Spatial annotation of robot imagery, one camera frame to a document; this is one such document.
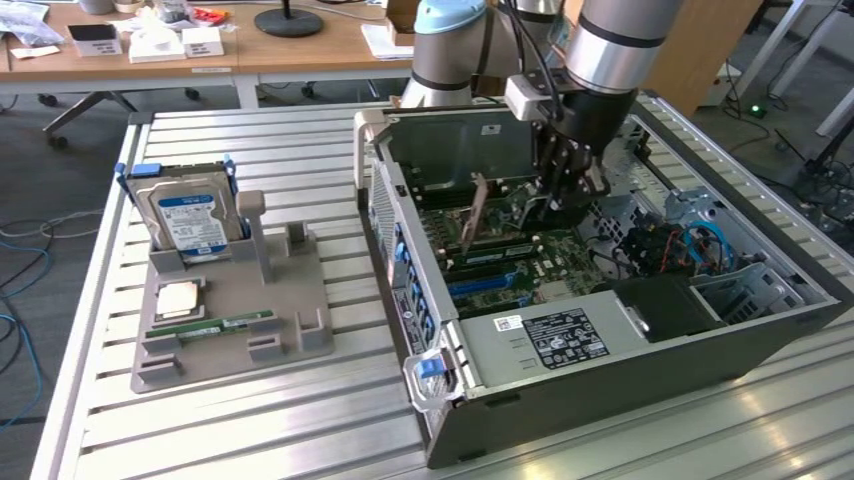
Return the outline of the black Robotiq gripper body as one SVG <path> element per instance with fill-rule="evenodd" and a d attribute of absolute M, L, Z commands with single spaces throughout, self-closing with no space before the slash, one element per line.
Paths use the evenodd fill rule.
<path fill-rule="evenodd" d="M 637 89 L 621 94 L 582 89 L 564 93 L 558 103 L 547 99 L 540 106 L 546 117 L 540 141 L 547 142 L 551 138 L 572 140 L 601 156 L 619 131 L 637 96 Z"/>

